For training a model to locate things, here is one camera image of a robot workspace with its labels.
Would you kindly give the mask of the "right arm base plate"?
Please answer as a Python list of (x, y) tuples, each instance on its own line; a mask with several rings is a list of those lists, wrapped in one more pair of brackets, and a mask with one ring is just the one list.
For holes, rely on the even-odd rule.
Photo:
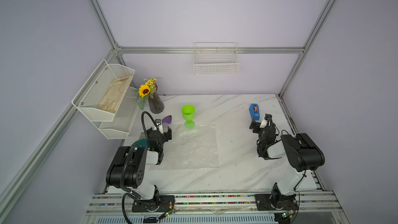
[(255, 202), (259, 211), (295, 211), (299, 208), (295, 197), (296, 195), (275, 197), (271, 194), (256, 194)]

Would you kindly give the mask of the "clear bubble wrap sheet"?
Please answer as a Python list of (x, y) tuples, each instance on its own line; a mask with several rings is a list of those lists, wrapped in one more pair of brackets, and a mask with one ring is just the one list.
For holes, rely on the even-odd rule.
[(152, 171), (215, 169), (219, 166), (219, 149), (214, 125), (170, 124), (172, 139), (164, 143), (164, 157)]

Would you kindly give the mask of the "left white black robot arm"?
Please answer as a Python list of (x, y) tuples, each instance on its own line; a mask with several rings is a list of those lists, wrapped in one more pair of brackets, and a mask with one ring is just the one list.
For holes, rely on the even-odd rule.
[(119, 147), (107, 171), (106, 184), (137, 200), (159, 202), (159, 190), (145, 179), (145, 168), (162, 163), (164, 143), (171, 139), (171, 128), (150, 128), (131, 146)]

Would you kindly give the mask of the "green plastic wine glass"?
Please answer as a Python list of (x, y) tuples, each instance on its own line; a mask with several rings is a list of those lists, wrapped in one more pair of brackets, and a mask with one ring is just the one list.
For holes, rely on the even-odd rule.
[(192, 129), (195, 126), (195, 122), (193, 121), (195, 117), (195, 107), (191, 104), (185, 105), (181, 109), (182, 116), (185, 120), (184, 126), (187, 129)]

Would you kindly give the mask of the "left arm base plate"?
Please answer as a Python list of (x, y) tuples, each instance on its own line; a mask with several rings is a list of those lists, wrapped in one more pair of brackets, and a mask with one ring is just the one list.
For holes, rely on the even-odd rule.
[(175, 205), (175, 197), (171, 195), (160, 195), (151, 200), (139, 200), (133, 203), (133, 213), (163, 213), (172, 209)]

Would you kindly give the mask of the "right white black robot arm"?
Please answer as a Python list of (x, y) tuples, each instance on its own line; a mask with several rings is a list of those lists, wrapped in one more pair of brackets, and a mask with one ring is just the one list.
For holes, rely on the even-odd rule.
[(252, 117), (249, 128), (258, 135), (258, 157), (277, 160), (285, 156), (289, 162), (282, 178), (273, 185), (271, 193), (256, 195), (259, 209), (297, 207), (297, 188), (307, 175), (324, 165), (323, 152), (306, 133), (291, 135), (286, 130), (280, 131), (271, 114), (266, 114), (261, 122), (259, 118)]

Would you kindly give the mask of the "blue tape dispenser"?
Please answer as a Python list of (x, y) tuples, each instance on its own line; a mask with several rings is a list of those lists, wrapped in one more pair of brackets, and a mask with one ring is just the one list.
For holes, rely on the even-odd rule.
[(255, 121), (260, 120), (260, 110), (258, 104), (251, 104), (249, 107), (250, 118)]

